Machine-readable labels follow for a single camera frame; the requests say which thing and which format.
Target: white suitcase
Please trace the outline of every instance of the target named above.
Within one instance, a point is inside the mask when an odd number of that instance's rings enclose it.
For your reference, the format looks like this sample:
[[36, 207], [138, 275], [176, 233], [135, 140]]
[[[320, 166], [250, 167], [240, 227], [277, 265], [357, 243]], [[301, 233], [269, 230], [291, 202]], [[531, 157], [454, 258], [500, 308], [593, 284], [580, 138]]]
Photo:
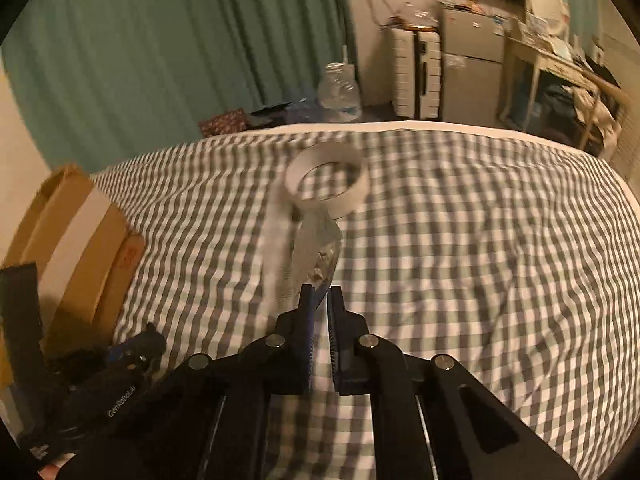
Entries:
[[399, 117], [433, 119], [440, 107], [440, 35], [392, 29], [394, 37], [394, 110]]

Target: white wall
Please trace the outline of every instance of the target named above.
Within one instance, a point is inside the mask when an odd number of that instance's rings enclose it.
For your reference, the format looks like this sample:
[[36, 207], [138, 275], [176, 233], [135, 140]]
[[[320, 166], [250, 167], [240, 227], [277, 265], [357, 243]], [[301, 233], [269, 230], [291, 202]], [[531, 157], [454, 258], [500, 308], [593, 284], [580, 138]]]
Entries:
[[[367, 0], [349, 1], [356, 35], [362, 101], [366, 105], [388, 103], [393, 96], [393, 44], [389, 31], [380, 30], [373, 21], [372, 13], [379, 23], [386, 23], [390, 18], [390, 11], [382, 0], [372, 0], [371, 7]], [[436, 14], [440, 7], [438, 0], [387, 1], [394, 12], [397, 12], [405, 2]], [[463, 0], [451, 1], [461, 3]], [[524, 12], [502, 0], [477, 1], [485, 11], [504, 17]]]
[[49, 168], [22, 122], [0, 61], [0, 261], [48, 175]]

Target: clothes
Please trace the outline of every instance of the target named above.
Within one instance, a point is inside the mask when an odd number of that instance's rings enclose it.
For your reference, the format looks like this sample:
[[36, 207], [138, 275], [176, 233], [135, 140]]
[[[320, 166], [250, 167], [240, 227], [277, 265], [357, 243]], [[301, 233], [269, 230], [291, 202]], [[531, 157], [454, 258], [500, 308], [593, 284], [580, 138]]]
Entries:
[[[531, 90], [531, 80], [533, 78], [533, 66], [527, 63], [524, 66], [522, 77], [518, 89], [513, 95], [513, 105], [511, 106], [510, 119], [516, 126], [522, 128], [524, 119], [527, 115], [527, 105], [529, 105], [529, 93]], [[540, 136], [542, 129], [544, 128], [542, 103], [546, 90], [551, 87], [560, 87], [566, 85], [567, 81], [559, 78], [551, 72], [540, 72], [540, 79], [538, 81], [538, 91], [536, 92], [536, 100], [533, 105], [531, 118], [529, 121], [529, 127], [527, 133], [535, 136]]]
[[[564, 87], [568, 92], [574, 96], [575, 113], [577, 119], [586, 124], [589, 121], [591, 111], [593, 110], [594, 98], [589, 91], [585, 88], [579, 87]], [[607, 110], [607, 107], [598, 101], [596, 111], [593, 116], [593, 126], [596, 126], [602, 134], [602, 140], [604, 144], [604, 150], [600, 153], [598, 158], [603, 160], [610, 160], [613, 156], [613, 152], [618, 145], [618, 137], [622, 127]]]
[[[591, 67], [591, 69], [593, 70], [593, 73], [596, 76], [601, 77], [607, 83], [611, 83], [613, 86], [617, 86], [618, 88], [620, 88], [620, 85], [616, 81], [616, 78], [613, 77], [613, 74], [607, 67], [597, 64], [589, 56], [585, 56], [585, 59], [589, 67]], [[609, 112], [611, 112], [611, 115], [615, 117], [618, 114], [618, 109], [620, 108], [620, 105], [618, 104], [618, 102], [608, 94], [602, 94], [600, 96], [600, 99], [604, 103], [604, 105], [609, 109]]]
[[575, 147], [579, 131], [575, 121], [573, 95], [561, 85], [551, 85], [542, 97], [540, 136]]

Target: metal screw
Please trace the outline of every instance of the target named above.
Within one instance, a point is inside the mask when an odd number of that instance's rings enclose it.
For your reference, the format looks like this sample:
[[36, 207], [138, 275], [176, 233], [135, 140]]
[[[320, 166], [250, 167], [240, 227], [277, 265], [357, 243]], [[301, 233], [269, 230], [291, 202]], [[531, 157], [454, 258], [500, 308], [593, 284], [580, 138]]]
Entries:
[[267, 346], [271, 348], [280, 348], [284, 345], [286, 339], [283, 338], [280, 334], [271, 334], [267, 336], [267, 339], [264, 340]]
[[434, 362], [436, 363], [436, 366], [442, 370], [451, 370], [456, 365], [453, 357], [447, 354], [436, 355]]
[[373, 334], [361, 335], [358, 342], [366, 348], [375, 348], [378, 346], [378, 338]]
[[206, 354], [196, 354], [189, 357], [189, 368], [191, 370], [202, 370], [209, 366], [209, 356]]

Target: wooden table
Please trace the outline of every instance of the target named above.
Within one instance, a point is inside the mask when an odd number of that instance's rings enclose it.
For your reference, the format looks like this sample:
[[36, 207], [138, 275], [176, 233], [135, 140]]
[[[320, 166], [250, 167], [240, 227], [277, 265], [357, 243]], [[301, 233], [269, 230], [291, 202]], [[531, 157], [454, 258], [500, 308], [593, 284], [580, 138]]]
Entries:
[[556, 54], [552, 54], [542, 48], [525, 43], [524, 41], [507, 38], [506, 43], [506, 59], [505, 59], [505, 105], [500, 120], [507, 123], [507, 116], [511, 111], [513, 99], [513, 88], [515, 86], [514, 78], [516, 59], [521, 59], [526, 63], [533, 65], [533, 78], [531, 80], [531, 90], [529, 92], [529, 103], [527, 104], [527, 115], [522, 125], [522, 131], [526, 132], [531, 120], [531, 112], [533, 104], [536, 101], [536, 93], [538, 92], [538, 81], [540, 72], [549, 72], [558, 76], [569, 83], [587, 88], [594, 91], [596, 86], [584, 77], [582, 69], [576, 64], [569, 62]]

